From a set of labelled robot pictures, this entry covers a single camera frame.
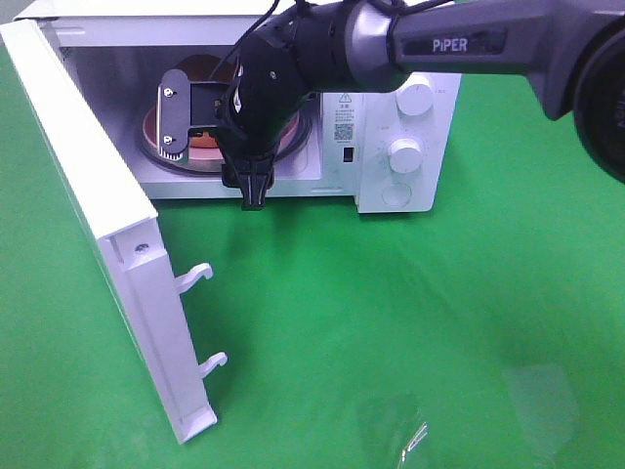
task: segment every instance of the black cable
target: black cable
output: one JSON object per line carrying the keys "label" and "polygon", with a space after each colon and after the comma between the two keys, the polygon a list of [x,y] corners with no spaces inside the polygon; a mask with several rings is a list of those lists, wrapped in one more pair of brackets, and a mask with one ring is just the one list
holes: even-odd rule
{"label": "black cable", "polygon": [[401,17],[421,13],[426,10],[430,10],[431,8],[444,5],[445,3],[450,3],[451,1],[452,0],[428,0],[409,7],[400,0],[392,0],[392,3],[390,4],[384,2],[383,0],[368,0],[373,7],[382,13],[390,16],[399,15]]}
{"label": "black cable", "polygon": [[428,0],[427,2],[418,3],[416,5],[412,5],[411,7],[406,7],[401,10],[400,15],[411,15],[413,13],[421,13],[426,10],[430,10],[431,8],[438,7],[440,5],[444,5],[445,3],[450,3],[451,0]]}
{"label": "black cable", "polygon": [[236,50],[239,48],[239,46],[241,45],[241,42],[243,42],[243,40],[249,36],[252,32],[254,32],[254,30],[256,30],[256,28],[258,26],[260,26],[261,24],[263,24],[275,11],[275,9],[277,8],[278,3],[280,3],[280,0],[273,0],[273,4],[271,5],[271,7],[267,10],[267,12],[262,15],[260,18],[258,18],[254,24],[252,24],[244,33],[241,37],[238,38],[238,40],[234,43],[234,45],[232,46],[232,48],[228,51],[228,53],[222,57],[222,59],[219,61],[219,63],[217,64],[217,66],[215,68],[213,68],[213,71],[211,72],[210,76],[208,77],[208,81],[212,81],[213,78],[215,78],[215,75],[217,74],[217,72],[220,70],[220,68],[222,66],[224,66],[224,64],[228,61],[228,59],[232,56],[232,54],[234,54],[236,52]]}

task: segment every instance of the green surface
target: green surface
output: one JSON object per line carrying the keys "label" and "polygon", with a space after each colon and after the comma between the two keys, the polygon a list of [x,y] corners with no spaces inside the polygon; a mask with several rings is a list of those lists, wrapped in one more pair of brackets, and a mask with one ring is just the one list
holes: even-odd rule
{"label": "green surface", "polygon": [[521,78],[464,79],[430,213],[156,203],[229,354],[184,446],[4,50],[0,119],[0,467],[396,468],[424,422],[402,467],[625,466],[625,187]]}

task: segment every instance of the white knob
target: white knob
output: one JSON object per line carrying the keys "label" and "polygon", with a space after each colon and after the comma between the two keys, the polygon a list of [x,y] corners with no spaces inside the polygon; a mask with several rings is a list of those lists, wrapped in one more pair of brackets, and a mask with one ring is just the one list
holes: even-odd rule
{"label": "white knob", "polygon": [[397,107],[405,115],[425,114],[434,105],[432,83],[424,76],[415,74],[396,91]]}
{"label": "white knob", "polygon": [[389,162],[396,173],[408,174],[416,171],[423,163],[421,145],[412,139],[393,142],[389,148]]}

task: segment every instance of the open microwave door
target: open microwave door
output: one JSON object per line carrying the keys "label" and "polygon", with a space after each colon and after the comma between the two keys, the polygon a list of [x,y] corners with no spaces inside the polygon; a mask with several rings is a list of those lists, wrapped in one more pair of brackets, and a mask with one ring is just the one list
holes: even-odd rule
{"label": "open microwave door", "polygon": [[156,210],[55,53],[45,22],[4,24],[0,34],[176,437],[185,442],[217,422],[202,380],[227,361],[220,353],[198,363],[180,298],[211,268],[201,264],[174,277]]}

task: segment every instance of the white microwave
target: white microwave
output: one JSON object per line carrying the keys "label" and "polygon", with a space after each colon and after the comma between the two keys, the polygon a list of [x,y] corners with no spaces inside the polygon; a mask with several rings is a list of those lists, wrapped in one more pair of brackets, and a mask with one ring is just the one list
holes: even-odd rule
{"label": "white microwave", "polygon": [[[217,422],[202,380],[227,356],[198,363],[180,295],[212,270],[174,276],[149,200],[241,195],[223,186],[210,144],[191,142],[190,168],[159,160],[153,109],[166,70],[205,72],[262,13],[251,0],[37,0],[0,26],[179,442]],[[458,74],[415,73],[388,94],[311,97],[268,197],[431,209],[459,86]]]}

